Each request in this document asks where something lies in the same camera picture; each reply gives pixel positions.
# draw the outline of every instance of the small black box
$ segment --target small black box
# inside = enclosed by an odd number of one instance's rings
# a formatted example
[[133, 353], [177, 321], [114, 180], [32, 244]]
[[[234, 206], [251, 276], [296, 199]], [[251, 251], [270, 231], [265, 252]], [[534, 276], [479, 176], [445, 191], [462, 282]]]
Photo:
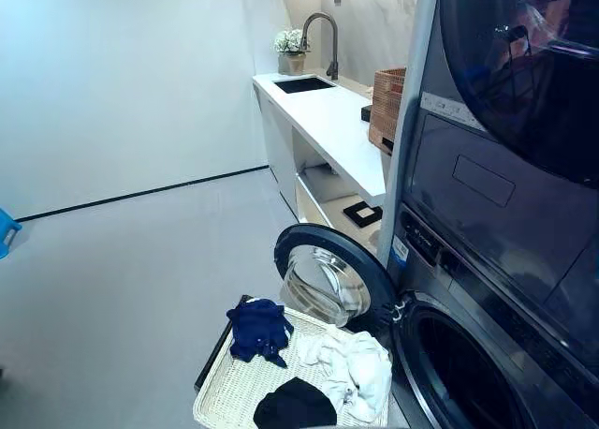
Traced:
[[364, 122], [370, 122], [371, 121], [371, 109], [372, 108], [373, 108], [373, 105], [364, 106], [362, 108], [362, 120]]

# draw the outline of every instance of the dryer door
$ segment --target dryer door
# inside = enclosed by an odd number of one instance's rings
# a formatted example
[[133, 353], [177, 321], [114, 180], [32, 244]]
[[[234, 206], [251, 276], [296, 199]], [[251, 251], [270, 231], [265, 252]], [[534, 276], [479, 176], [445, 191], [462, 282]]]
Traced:
[[537, 167], [599, 187], [599, 0], [440, 0], [446, 60], [478, 121]]
[[447, 308], [419, 292], [405, 293], [401, 308], [395, 352], [432, 427], [535, 427], [508, 374]]
[[285, 302], [352, 332], [387, 332], [395, 293], [387, 270], [358, 242], [325, 226], [300, 224], [279, 236], [274, 260]]

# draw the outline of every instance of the stacked washer dryer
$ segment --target stacked washer dryer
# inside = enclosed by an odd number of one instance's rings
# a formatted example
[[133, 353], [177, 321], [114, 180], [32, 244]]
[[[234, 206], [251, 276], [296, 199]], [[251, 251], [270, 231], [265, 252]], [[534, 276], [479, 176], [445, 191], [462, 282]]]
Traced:
[[599, 0], [437, 0], [388, 266], [279, 238], [291, 303], [376, 334], [411, 427], [599, 427], [596, 47]]

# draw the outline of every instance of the sticker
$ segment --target sticker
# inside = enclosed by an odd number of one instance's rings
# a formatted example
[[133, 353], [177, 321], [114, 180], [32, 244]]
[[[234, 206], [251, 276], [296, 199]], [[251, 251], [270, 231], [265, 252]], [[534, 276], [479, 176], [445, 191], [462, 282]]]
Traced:
[[405, 244], [403, 244], [403, 242], [397, 235], [393, 237], [393, 249], [391, 251], [393, 252], [395, 259], [400, 263], [400, 265], [402, 267], [405, 267], [405, 264], [408, 261], [408, 255], [410, 254], [410, 250]]

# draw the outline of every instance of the white towel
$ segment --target white towel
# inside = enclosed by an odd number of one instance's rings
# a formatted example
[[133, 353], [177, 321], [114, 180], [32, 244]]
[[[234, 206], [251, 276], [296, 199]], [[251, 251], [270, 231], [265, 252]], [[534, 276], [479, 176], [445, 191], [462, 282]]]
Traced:
[[387, 405], [391, 362], [387, 350], [369, 333], [346, 340], [334, 332], [298, 337], [299, 361], [320, 364], [327, 380], [321, 391], [339, 413], [344, 406], [354, 418], [373, 422]]

